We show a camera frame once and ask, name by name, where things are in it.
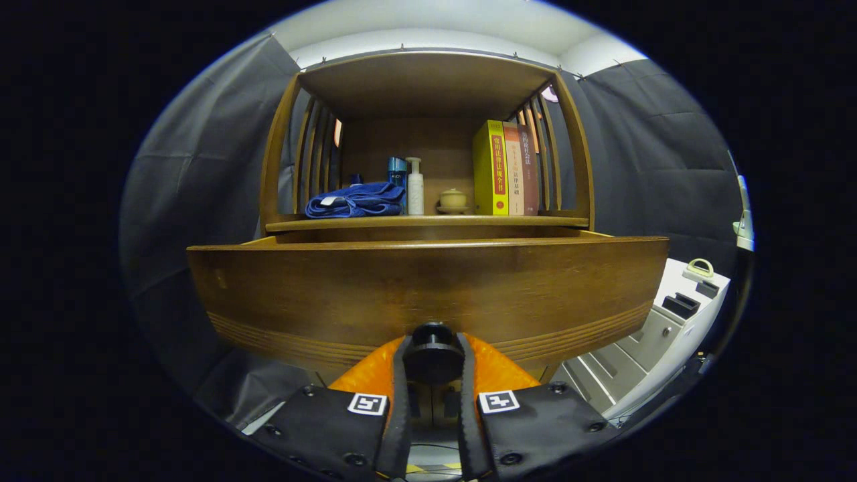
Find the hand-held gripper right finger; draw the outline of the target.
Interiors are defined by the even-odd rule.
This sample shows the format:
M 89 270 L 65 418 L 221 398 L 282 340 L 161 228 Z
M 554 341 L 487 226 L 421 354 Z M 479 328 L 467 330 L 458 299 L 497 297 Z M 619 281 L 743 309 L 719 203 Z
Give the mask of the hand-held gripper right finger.
M 463 352 L 459 451 L 465 480 L 566 481 L 619 429 L 567 382 L 543 384 L 491 344 L 458 334 Z

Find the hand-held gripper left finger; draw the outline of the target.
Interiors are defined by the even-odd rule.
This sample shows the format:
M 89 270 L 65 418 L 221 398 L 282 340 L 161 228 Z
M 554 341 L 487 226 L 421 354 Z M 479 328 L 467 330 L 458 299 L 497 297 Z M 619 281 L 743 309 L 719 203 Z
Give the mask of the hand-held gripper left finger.
M 377 348 L 328 387 L 297 388 L 258 430 L 258 443 L 316 481 L 404 478 L 409 335 Z

